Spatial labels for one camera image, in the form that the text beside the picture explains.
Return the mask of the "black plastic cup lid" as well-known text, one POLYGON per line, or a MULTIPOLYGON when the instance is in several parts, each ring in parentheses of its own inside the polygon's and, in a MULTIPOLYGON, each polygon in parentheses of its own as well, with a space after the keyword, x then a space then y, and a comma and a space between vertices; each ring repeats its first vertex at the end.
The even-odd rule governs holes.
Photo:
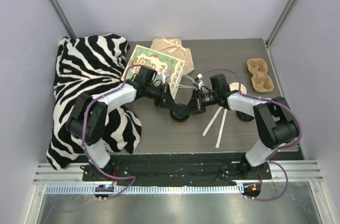
POLYGON ((184 123, 189 119, 189 115, 183 115, 182 112, 185 109, 186 105, 177 104, 174 110, 170 110, 171 119, 178 123, 184 123))

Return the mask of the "brown paper coffee cup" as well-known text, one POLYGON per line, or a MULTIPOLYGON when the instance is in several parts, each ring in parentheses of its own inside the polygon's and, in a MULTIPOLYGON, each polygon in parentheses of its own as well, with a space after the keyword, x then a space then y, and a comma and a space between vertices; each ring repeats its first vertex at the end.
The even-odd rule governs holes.
POLYGON ((183 120, 174 119, 173 122, 176 126, 181 127, 181 126, 184 126, 186 124, 187 119, 183 119, 183 120))

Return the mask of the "green illustrated paper bag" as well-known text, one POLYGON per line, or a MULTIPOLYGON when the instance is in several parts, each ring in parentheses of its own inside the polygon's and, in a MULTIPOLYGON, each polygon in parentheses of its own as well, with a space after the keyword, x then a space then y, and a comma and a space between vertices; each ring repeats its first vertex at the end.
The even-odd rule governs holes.
POLYGON ((122 80, 131 80, 137 77, 137 73, 142 66, 146 66, 154 71, 156 75, 153 75, 151 79, 159 82, 156 78, 157 72, 171 72, 171 77, 167 79, 171 95, 176 97, 182 76, 184 72, 185 61, 172 57, 170 55, 152 50, 142 45, 136 45, 132 55, 127 63, 126 69, 121 77, 122 80))

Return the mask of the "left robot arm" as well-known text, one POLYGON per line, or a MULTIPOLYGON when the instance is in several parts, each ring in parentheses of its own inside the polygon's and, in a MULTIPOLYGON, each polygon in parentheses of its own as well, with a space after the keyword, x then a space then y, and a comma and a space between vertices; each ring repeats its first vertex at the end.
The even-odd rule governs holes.
POLYGON ((141 65, 133 79, 128 80, 125 75, 123 82, 111 90, 93 96, 82 93, 77 97, 66 130, 81 140, 81 147, 100 180, 107 181, 113 174, 113 167, 108 165, 111 157, 102 140, 107 116, 125 104, 146 97, 153 99, 156 107, 170 110, 177 118, 183 107, 172 97, 166 82, 170 77, 169 71, 157 72, 141 65))

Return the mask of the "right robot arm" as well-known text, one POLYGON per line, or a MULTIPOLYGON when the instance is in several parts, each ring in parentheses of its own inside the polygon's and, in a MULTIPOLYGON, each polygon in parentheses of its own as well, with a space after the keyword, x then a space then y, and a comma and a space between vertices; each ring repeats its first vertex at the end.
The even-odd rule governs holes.
POLYGON ((254 120, 259 140, 241 157, 240 173, 244 178, 256 176, 279 150, 301 137, 300 124, 285 98, 261 99, 240 89, 232 90, 223 74, 211 76, 210 83, 210 91, 204 92, 201 87, 193 90, 190 101, 177 114, 186 119, 204 113, 208 106, 218 105, 235 111, 243 120, 254 120))

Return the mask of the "white wrapped straw left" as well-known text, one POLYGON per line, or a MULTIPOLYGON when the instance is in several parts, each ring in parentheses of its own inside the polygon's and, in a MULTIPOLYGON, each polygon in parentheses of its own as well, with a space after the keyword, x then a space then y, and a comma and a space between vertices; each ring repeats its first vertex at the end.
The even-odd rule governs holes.
POLYGON ((214 123, 214 121, 216 120, 217 116, 219 115, 220 111, 222 110, 222 107, 219 107, 215 114, 213 115, 212 119, 210 120, 210 122, 208 123, 208 125, 206 126, 205 130, 202 133, 202 136, 206 136, 206 134, 208 133, 208 131, 210 130, 212 124, 214 123))

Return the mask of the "white wrapped straw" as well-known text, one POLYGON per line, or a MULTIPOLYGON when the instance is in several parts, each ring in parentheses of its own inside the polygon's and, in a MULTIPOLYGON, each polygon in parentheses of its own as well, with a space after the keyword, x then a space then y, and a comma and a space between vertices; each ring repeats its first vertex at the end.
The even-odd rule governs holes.
POLYGON ((220 129, 219 129, 219 132, 218 132, 217 142, 216 142, 216 145, 215 145, 215 148, 217 148, 217 149, 219 149, 219 147, 220 147, 220 142, 221 142, 221 139, 222 139, 222 134, 223 134, 226 116, 227 116, 227 109, 224 109, 222 121, 221 121, 221 124, 220 124, 220 129))
POLYGON ((222 110, 222 107, 219 107, 215 114, 213 115, 212 119, 210 120, 210 122, 208 123, 208 125, 206 126, 205 130, 202 133, 202 136, 206 136, 206 134, 208 133, 208 131, 210 130, 212 124, 214 123, 214 121, 216 120, 217 116, 219 115, 220 111, 222 110))

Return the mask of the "white wrapped straw right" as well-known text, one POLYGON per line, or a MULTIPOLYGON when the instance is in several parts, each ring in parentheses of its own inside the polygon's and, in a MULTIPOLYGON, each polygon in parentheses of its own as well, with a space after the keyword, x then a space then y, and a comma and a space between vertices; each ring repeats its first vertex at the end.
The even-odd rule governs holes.
POLYGON ((218 132, 217 142, 216 142, 216 145, 215 145, 215 148, 217 148, 217 149, 219 149, 219 147, 220 147, 220 142, 221 142, 221 139, 222 139, 222 134, 223 134, 226 116, 227 116, 227 109, 224 109, 222 121, 221 121, 221 124, 220 124, 220 129, 219 129, 219 132, 218 132))

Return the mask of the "beige cloth pouch with ribbon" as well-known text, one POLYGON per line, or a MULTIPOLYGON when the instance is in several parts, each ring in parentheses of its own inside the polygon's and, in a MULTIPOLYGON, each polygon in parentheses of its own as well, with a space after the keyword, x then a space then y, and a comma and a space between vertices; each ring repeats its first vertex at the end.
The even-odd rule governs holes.
POLYGON ((191 49, 183 47, 181 39, 156 38, 152 41, 150 49, 185 61, 183 74, 188 75, 194 71, 191 49))

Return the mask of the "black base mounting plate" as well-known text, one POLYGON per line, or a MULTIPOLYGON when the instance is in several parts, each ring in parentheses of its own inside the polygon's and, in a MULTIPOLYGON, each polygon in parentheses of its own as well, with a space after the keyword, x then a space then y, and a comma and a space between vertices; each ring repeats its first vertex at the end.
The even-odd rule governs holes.
POLYGON ((93 165, 81 165, 84 182, 116 182, 126 186, 183 187, 229 186, 238 180, 270 180, 267 163, 250 170, 240 161, 242 153, 183 153, 112 155, 108 177, 93 165))

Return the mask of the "brown cardboard cup carrier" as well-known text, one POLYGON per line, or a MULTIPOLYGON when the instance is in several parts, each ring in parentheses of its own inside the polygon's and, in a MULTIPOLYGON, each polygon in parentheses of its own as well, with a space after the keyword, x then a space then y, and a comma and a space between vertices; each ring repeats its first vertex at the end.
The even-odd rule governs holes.
POLYGON ((271 77, 267 74, 268 65, 264 59, 251 58, 248 59, 247 68, 251 74, 251 83, 256 92, 267 93, 272 92, 274 84, 271 77))

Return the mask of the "zebra print plush blanket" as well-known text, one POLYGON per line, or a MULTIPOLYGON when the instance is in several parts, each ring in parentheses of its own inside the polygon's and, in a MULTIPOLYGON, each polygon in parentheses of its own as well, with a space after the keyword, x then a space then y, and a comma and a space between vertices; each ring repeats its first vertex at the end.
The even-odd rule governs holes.
MULTIPOLYGON (((128 49, 128 40, 113 33, 77 39, 64 37, 59 43, 53 84, 53 127, 46 152, 47 161, 54 169, 65 168, 84 153, 81 139, 66 130, 76 98, 82 93, 94 95, 117 87, 126 68, 128 49)), ((118 107, 106 118, 105 149, 133 154, 141 134, 137 115, 125 106, 118 107)))

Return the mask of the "aluminium frame rail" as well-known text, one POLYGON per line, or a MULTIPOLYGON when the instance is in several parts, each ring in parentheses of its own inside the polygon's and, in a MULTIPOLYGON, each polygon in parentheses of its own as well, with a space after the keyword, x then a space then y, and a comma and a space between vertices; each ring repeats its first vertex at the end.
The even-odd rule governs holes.
MULTIPOLYGON (((240 165, 233 161, 210 162, 146 162, 117 163, 113 174, 127 178, 135 176, 143 186, 158 186, 165 180, 172 180, 180 185, 198 180, 246 181, 262 178, 263 180, 284 181, 287 177, 292 182, 322 181, 318 164, 313 160, 278 161, 277 164, 265 164, 260 173, 244 177, 240 165)), ((33 182, 35 184, 89 183, 104 182, 110 178, 94 171, 85 163, 71 164, 63 170, 54 170, 45 163, 39 164, 33 182)))

